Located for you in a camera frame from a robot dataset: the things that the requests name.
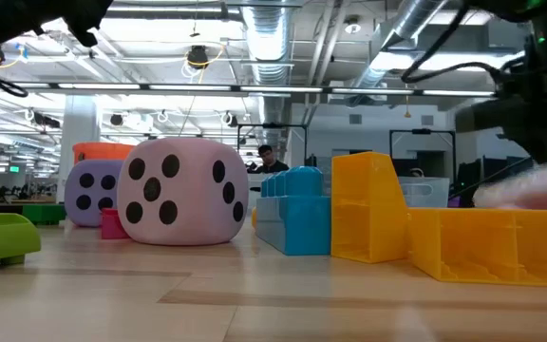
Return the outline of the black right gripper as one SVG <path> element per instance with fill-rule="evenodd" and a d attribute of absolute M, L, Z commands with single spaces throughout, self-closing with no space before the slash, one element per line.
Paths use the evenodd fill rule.
<path fill-rule="evenodd" d="M 547 103 L 528 103 L 520 97 L 490 100 L 460 109 L 456 132 L 499 127 L 501 137 L 517 143 L 539 164 L 547 162 Z"/>

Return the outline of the pink playing card box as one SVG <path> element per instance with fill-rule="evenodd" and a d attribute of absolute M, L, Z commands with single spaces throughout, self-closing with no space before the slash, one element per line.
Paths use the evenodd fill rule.
<path fill-rule="evenodd" d="M 547 210 L 547 163 L 514 177 L 480 186 L 473 201 L 478 208 Z"/>

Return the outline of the yellow long hollow block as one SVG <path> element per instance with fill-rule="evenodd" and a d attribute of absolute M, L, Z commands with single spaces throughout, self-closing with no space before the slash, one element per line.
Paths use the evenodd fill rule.
<path fill-rule="evenodd" d="M 412 264 L 446 282 L 547 287 L 547 210 L 408 210 Z"/>

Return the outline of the yellow tall angled block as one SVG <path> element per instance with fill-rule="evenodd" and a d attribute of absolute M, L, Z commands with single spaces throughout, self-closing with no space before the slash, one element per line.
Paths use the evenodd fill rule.
<path fill-rule="evenodd" d="M 390 156 L 331 160 L 330 254 L 365 263 L 407 256 L 407 206 Z"/>

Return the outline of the large blue studded block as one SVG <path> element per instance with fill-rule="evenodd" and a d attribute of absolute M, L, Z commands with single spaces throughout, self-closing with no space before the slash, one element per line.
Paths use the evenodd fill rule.
<path fill-rule="evenodd" d="M 327 256 L 330 216 L 323 174 L 315 167 L 297 166 L 261 182 L 255 234 L 286 256 Z"/>

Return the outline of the pink foam die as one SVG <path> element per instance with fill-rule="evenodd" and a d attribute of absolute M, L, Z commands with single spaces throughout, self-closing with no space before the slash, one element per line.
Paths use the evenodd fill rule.
<path fill-rule="evenodd" d="M 135 146 L 123 163 L 117 209 L 125 232 L 145 244 L 225 243 L 239 232 L 248 175 L 232 146 L 165 138 Z"/>

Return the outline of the small red studded brick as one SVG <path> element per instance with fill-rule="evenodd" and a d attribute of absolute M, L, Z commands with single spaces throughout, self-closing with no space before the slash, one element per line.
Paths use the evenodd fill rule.
<path fill-rule="evenodd" d="M 101 239 L 127 239 L 129 235 L 123 229 L 118 210 L 104 208 L 102 211 Z"/>

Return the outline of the purple foam die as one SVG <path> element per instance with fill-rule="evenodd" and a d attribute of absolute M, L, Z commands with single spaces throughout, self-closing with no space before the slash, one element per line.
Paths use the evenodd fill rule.
<path fill-rule="evenodd" d="M 122 160 L 84 160 L 73 166 L 66 181 L 64 205 L 75 225 L 98 227 L 103 209 L 117 208 L 122 166 Z"/>

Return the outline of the thin black diagonal rod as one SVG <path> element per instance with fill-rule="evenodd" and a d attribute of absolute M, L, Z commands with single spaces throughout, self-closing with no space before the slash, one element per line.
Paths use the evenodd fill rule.
<path fill-rule="evenodd" d="M 506 159 L 494 159 L 483 157 L 475 161 L 480 169 L 478 180 L 458 180 L 449 190 L 449 200 L 454 200 L 469 194 L 479 186 L 502 181 L 534 167 L 532 158 L 507 157 Z"/>

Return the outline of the clear plastic bin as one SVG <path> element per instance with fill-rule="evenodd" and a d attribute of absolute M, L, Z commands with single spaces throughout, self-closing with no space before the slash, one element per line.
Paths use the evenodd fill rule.
<path fill-rule="evenodd" d="M 400 177 L 399 182 L 408 207 L 446 208 L 448 178 Z"/>

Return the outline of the person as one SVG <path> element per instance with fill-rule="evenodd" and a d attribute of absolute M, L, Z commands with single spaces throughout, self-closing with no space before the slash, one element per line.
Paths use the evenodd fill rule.
<path fill-rule="evenodd" d="M 270 145 L 263 144 L 259 146 L 257 152 L 259 158 L 262 160 L 262 164 L 255 169 L 248 169 L 247 172 L 249 174 L 272 174 L 290 169 L 286 163 L 276 158 Z"/>

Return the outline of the white building pillar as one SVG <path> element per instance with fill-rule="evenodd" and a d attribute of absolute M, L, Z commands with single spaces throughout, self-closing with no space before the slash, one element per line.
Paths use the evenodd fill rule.
<path fill-rule="evenodd" d="M 66 181 L 75 163 L 73 146 L 77 143 L 98 142 L 101 124 L 102 113 L 95 96 L 66 95 L 56 202 L 65 199 Z"/>

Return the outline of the green toy brick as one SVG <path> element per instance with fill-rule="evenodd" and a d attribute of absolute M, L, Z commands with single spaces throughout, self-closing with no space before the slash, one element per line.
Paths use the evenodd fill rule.
<path fill-rule="evenodd" d="M 66 210 L 63 204 L 27 204 L 22 215 L 35 225 L 57 225 L 66 219 Z"/>

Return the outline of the black background rig frame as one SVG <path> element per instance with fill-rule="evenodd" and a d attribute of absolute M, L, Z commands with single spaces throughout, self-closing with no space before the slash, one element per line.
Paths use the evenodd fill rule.
<path fill-rule="evenodd" d="M 391 129 L 388 132 L 388 155 L 393 158 L 393 148 L 395 145 L 394 134 L 410 134 L 410 135 L 437 135 L 439 138 L 443 137 L 443 134 L 446 134 L 450 137 L 450 141 L 445 141 L 451 147 L 451 156 L 452 156 L 452 180 L 457 180 L 457 138 L 456 132 L 453 130 L 432 130 L 429 128 L 413 128 L 413 129 Z"/>
<path fill-rule="evenodd" d="M 236 128 L 236 151 L 248 153 L 269 145 L 276 158 L 289 167 L 309 166 L 308 127 L 285 123 L 240 123 Z"/>

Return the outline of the silver ventilation duct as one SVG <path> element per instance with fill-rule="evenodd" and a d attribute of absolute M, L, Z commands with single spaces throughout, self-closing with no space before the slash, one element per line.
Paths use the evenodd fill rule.
<path fill-rule="evenodd" d="M 241 9 L 246 26 L 245 38 L 257 86 L 288 86 L 292 9 L 283 7 L 290 0 L 258 0 L 256 7 Z M 288 114 L 287 98 L 273 93 L 258 94 L 258 113 L 262 124 L 281 124 Z M 279 143 L 281 130 L 263 128 L 264 144 Z"/>

